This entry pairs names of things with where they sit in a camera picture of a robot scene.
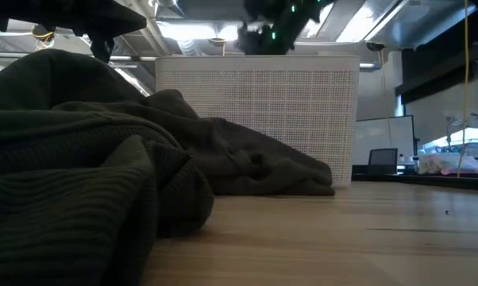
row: dark green sweater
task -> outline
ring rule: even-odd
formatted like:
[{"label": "dark green sweater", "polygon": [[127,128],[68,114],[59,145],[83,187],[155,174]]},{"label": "dark green sweater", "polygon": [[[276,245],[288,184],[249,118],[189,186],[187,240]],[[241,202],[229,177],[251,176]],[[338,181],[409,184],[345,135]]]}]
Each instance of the dark green sweater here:
[{"label": "dark green sweater", "polygon": [[177,91],[145,98],[88,56],[43,51],[0,72],[0,285],[138,285],[155,237],[213,196],[333,195],[329,167]]}]

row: wooden table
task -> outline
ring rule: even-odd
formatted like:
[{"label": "wooden table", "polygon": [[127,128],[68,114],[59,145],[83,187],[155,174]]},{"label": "wooden table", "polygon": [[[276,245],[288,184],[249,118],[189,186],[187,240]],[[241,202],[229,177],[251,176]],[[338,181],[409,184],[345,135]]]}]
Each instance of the wooden table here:
[{"label": "wooden table", "polygon": [[218,197],[201,234],[157,242],[142,285],[478,285],[478,191]]}]

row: wall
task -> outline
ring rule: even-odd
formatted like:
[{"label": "wall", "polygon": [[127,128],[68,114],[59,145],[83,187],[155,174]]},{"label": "wall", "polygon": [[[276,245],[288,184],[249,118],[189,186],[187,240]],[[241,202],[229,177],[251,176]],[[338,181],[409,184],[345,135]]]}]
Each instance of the wall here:
[{"label": "wall", "polygon": [[[382,88],[385,74],[386,92]],[[401,52],[390,52],[388,61],[377,71],[362,71],[357,89],[357,120],[395,116],[395,87],[402,82]]]},{"label": "wall", "polygon": [[[478,114],[478,72],[468,86],[468,101],[466,114]],[[449,89],[416,100],[407,104],[407,114],[414,115],[414,132],[420,138],[419,146],[447,135],[447,119],[463,118],[463,98],[465,88],[460,83]],[[468,127],[478,128],[476,117],[468,117]],[[454,133],[462,129],[462,124],[450,126],[449,132]]]}]

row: white perforated panel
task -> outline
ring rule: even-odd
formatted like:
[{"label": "white perforated panel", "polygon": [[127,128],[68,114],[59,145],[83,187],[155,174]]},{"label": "white perforated panel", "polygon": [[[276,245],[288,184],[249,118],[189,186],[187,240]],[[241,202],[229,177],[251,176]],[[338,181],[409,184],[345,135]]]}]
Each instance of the white perforated panel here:
[{"label": "white perforated panel", "polygon": [[327,163],[350,185],[359,60],[351,56],[163,58],[156,89],[175,88],[199,116],[221,117]]}]

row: ceiling light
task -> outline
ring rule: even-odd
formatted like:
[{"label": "ceiling light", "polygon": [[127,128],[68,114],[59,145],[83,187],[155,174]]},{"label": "ceiling light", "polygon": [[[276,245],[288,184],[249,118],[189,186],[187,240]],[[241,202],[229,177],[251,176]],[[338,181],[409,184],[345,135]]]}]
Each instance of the ceiling light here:
[{"label": "ceiling light", "polygon": [[173,25],[158,23],[163,37],[176,41],[212,39],[216,32],[209,25]]},{"label": "ceiling light", "polygon": [[333,9],[334,2],[330,3],[328,6],[325,6],[324,9],[322,9],[322,12],[320,12],[320,23],[316,23],[313,20],[309,20],[308,23],[306,24],[306,27],[304,27],[303,31],[308,31],[306,34],[306,37],[316,37],[318,32],[320,32],[320,29],[322,28],[322,25],[324,25],[324,22],[326,21],[327,17],[331,13],[331,10]]},{"label": "ceiling light", "polygon": [[396,16],[397,13],[399,13],[399,11],[401,11],[401,9],[403,9],[403,7],[405,7],[408,3],[410,2],[410,0],[403,0],[403,2],[401,2],[399,5],[396,6],[396,8],[394,8],[392,10],[392,12],[390,12],[371,32],[368,33],[368,35],[366,37],[364,37],[364,40],[365,41],[370,41],[378,32],[380,32],[381,29],[383,29],[385,27],[385,25],[390,21],[392,20],[392,18],[394,16]]},{"label": "ceiling light", "polygon": [[218,34],[218,38],[225,41],[235,41],[237,40],[237,26],[230,25],[223,28]]},{"label": "ceiling light", "polygon": [[374,68],[375,64],[359,64],[359,68]]},{"label": "ceiling light", "polygon": [[374,24],[372,10],[367,6],[363,6],[352,17],[352,20],[343,29],[336,42],[362,41],[369,31],[373,29]]}]

